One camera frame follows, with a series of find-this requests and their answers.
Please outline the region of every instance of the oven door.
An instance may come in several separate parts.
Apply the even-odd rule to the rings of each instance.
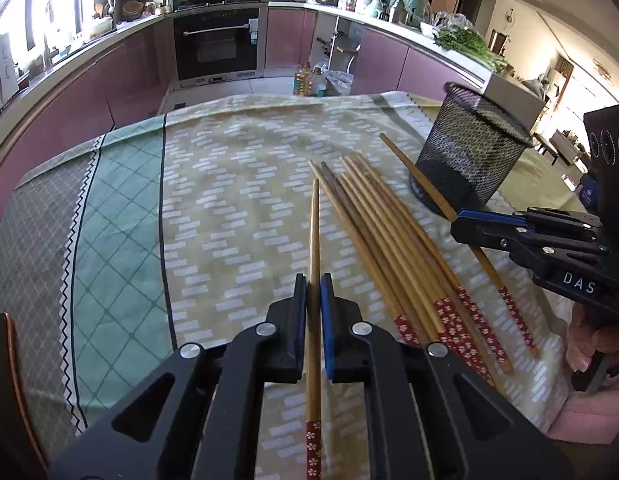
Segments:
[[[174,18],[178,79],[256,70],[259,9]]]

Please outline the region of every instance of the silver screw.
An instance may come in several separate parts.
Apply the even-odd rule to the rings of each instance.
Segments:
[[[359,321],[352,325],[352,332],[356,335],[369,335],[371,334],[371,325],[364,321]]]
[[[200,355],[200,347],[194,343],[188,343],[180,348],[180,357],[194,359]]]
[[[427,353],[432,357],[445,357],[448,349],[443,343],[432,343],[427,348]]]
[[[268,336],[272,335],[274,332],[276,332],[276,325],[272,323],[260,323],[260,325],[256,327],[256,333],[258,335]]]

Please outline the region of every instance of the green vegetables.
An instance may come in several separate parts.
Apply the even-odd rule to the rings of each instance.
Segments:
[[[445,50],[464,54],[493,72],[500,72],[507,66],[507,60],[491,52],[483,38],[470,28],[446,28],[437,33],[435,42]]]

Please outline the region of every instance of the white countertop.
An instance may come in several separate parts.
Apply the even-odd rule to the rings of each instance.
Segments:
[[[325,14],[331,14],[332,16],[339,16],[340,18],[350,20],[352,22],[362,23],[364,25],[368,25],[369,27],[376,28],[382,32],[386,32],[392,36],[405,40],[406,42],[413,44],[416,48],[420,48],[423,51],[430,52],[436,57],[444,59],[454,67],[457,67],[463,72],[474,76],[474,78],[477,79],[477,83],[481,84],[480,86],[483,87],[486,86],[492,76],[490,69],[472,59],[469,59],[466,56],[463,56],[455,50],[445,50],[443,47],[438,46],[432,38],[424,36],[417,28],[399,25],[398,23],[385,22],[384,20],[379,20],[378,18],[358,14],[357,12],[337,9],[337,7],[305,4],[302,2],[269,2],[269,6],[296,7],[300,9],[316,10],[318,12],[324,12]]]
[[[111,32],[107,36],[87,44],[82,50],[73,56],[67,57],[49,70],[45,75],[34,78],[34,84],[22,93],[13,97],[6,104],[0,113],[0,145],[7,138],[9,133],[16,127],[19,121],[31,110],[48,92],[51,92],[57,85],[62,83],[73,71],[89,63],[101,52],[112,47],[119,41],[124,40],[131,34],[138,32],[150,25],[160,22],[163,16],[150,16],[116,32]]]

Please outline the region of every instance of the mesh pen holder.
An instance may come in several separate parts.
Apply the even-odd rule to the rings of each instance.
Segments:
[[[507,111],[472,89],[445,83],[445,101],[416,166],[449,204],[481,209],[513,165],[531,148],[531,136]],[[411,177],[412,191],[431,211],[438,206]]]

